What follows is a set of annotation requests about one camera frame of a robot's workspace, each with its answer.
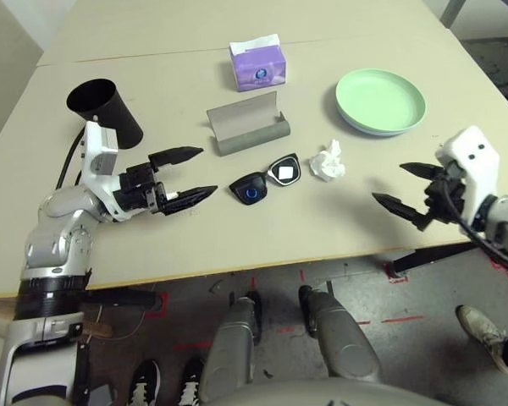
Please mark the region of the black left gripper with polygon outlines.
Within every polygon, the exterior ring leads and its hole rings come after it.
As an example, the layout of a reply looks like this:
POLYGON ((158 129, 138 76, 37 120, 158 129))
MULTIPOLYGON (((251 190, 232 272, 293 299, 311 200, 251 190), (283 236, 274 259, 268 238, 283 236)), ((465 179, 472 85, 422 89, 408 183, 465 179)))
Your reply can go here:
POLYGON ((160 167, 186 162, 204 152, 202 148, 181 146, 152 153, 149 162, 127 167, 119 175, 119 188, 113 197, 123 211, 147 209, 165 216, 190 209, 208 198, 217 185, 202 186, 165 195, 163 184, 155 178, 160 167))

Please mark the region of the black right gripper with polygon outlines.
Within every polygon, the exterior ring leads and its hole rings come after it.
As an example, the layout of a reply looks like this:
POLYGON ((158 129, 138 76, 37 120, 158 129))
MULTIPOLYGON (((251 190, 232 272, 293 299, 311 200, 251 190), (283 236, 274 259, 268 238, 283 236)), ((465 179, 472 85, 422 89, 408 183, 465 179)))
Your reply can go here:
POLYGON ((425 189, 427 214, 403 204, 394 196, 372 193, 373 198, 382 207, 412 223, 419 231, 424 231, 431 221, 444 224, 457 223, 464 206, 463 195, 466 186, 462 181, 464 171, 455 161, 448 167, 421 162, 407 162, 400 164, 400 167, 419 178, 431 181, 425 189))

